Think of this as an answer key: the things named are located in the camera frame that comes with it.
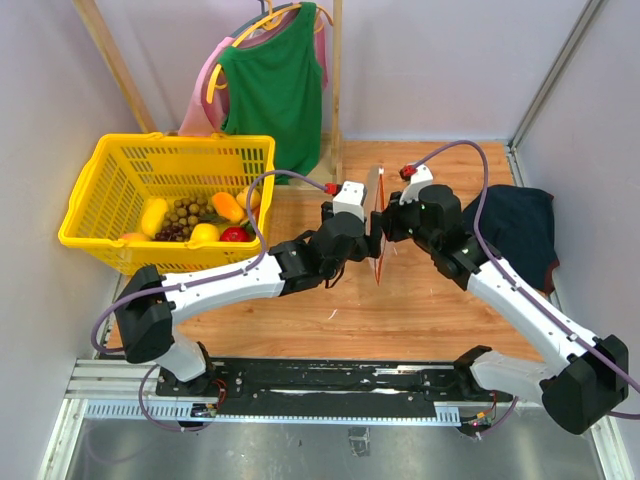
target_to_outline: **wooden table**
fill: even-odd
[[[385,191],[402,188],[397,172],[442,144],[347,142],[345,178],[366,181],[372,164],[386,169]],[[512,184],[499,143],[483,145],[491,183]],[[480,192],[482,164],[470,147],[456,147],[429,162],[435,183],[451,186],[463,206]],[[269,243],[317,229],[327,196],[279,190]],[[491,307],[443,278],[413,242],[387,248],[382,282],[368,261],[348,263],[331,290],[317,288],[206,312],[178,329],[204,343],[212,356],[387,360],[453,360],[478,344],[530,360],[539,355]],[[119,346],[117,330],[109,346]]]

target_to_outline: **yellow hanger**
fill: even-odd
[[[244,31],[244,33],[242,35],[240,35],[238,38],[236,38],[236,40],[231,44],[232,47],[237,47],[238,45],[240,45],[242,42],[244,42],[246,40],[246,38],[251,35],[253,32],[255,32],[257,29],[259,28],[265,28],[265,25],[267,23],[270,23],[271,28],[267,29],[267,30],[272,30],[273,28],[277,27],[278,25],[280,25],[280,22],[282,21],[282,16],[287,13],[290,12],[292,10],[296,10],[300,7],[302,7],[301,4],[295,4],[295,5],[290,5],[288,7],[285,7],[281,10],[278,10],[276,12],[273,11],[272,5],[271,5],[271,0],[266,0],[267,3],[269,3],[269,15],[267,15],[266,17],[262,18],[261,20],[258,20],[256,23],[254,23],[251,27],[249,27],[247,30]],[[331,18],[331,15],[329,15],[329,12],[327,12],[327,10],[320,6],[320,5],[316,5],[316,7],[318,8],[318,12],[316,13],[316,20],[318,19],[318,16],[320,15],[320,12],[324,13],[325,16],[327,17],[327,21],[329,22],[329,25],[333,26],[333,19]],[[276,18],[276,17],[280,17],[278,20],[278,23],[273,24],[272,21]],[[324,28],[324,24],[322,24],[317,30],[314,30],[314,33],[319,32],[320,30],[322,30],[322,28]],[[207,85],[207,103],[208,104],[212,104],[213,103],[213,92],[215,91],[216,88],[226,88],[227,87],[227,83],[223,84],[223,85],[216,85],[216,83],[218,82],[218,76],[220,75],[220,71],[222,70],[222,65],[220,65],[219,63],[215,66],[215,68],[213,69],[213,72],[211,73],[211,79],[209,80],[209,85]]]

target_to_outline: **yellow plastic crate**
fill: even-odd
[[[161,273],[191,272],[246,260],[260,242],[131,242],[120,235],[140,231],[144,207],[153,198],[170,203],[191,195],[233,195],[273,170],[275,142],[267,136],[192,138],[111,134],[100,139],[69,200],[58,238],[82,248],[125,275],[155,264]],[[258,228],[268,234],[274,177],[260,185]]]

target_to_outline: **wooden pole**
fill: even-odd
[[[342,63],[342,0],[333,0],[333,109],[331,115],[331,170],[342,180],[342,132],[340,131],[340,65]]]
[[[73,3],[89,34],[91,34],[96,47],[100,50],[102,58],[104,58],[109,70],[111,70],[113,77],[116,79],[125,100],[136,117],[138,125],[140,125],[140,129],[143,132],[157,131],[151,113],[133,81],[133,77],[120,54],[116,42],[111,36],[109,27],[104,18],[102,18],[95,0],[73,0]]]

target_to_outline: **clothing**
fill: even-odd
[[[250,49],[229,47],[218,62],[231,99],[223,130],[272,136],[276,168],[306,175],[320,157],[322,67],[314,51],[316,5],[303,2],[298,10],[277,36]]]
[[[279,10],[288,5],[280,5],[274,8],[274,10]],[[276,28],[270,31],[259,29],[259,32],[261,33],[259,36],[247,38],[238,48],[248,49],[253,48],[257,45],[261,45],[262,43],[266,42],[270,38],[278,35],[280,32],[285,30],[296,18],[298,13],[299,9],[285,13],[282,22],[280,22],[280,24]],[[198,74],[198,78],[196,80],[196,84],[189,101],[189,106],[187,107],[187,113],[185,114],[182,125],[178,130],[178,135],[190,137],[208,137],[214,132],[219,132],[222,130],[222,124],[229,114],[229,93],[226,88],[217,88],[214,91],[213,102],[211,104],[207,103],[206,95],[209,81],[211,80],[211,74],[213,73],[213,70],[218,63],[218,58],[227,47],[233,44],[233,42],[235,41],[235,37],[244,32],[247,28],[249,28],[261,18],[264,18],[264,15],[259,15],[250,22],[247,22],[247,24],[236,30],[233,35],[231,35],[230,37],[225,37],[216,46],[215,50],[204,63],[202,69],[200,70],[200,73]],[[326,88],[326,86],[329,84],[325,31],[326,26],[324,26],[323,23],[322,30],[320,30],[314,36],[316,58],[318,60],[318,63],[322,66],[323,70],[323,89]],[[223,85],[225,82],[226,77],[224,75],[224,72],[220,72],[220,75],[218,76],[218,85]]]
[[[465,228],[473,231],[479,198],[464,209]],[[554,245],[553,196],[537,188],[494,185],[480,217],[482,237],[496,247],[533,288],[551,293],[551,273],[560,262]]]

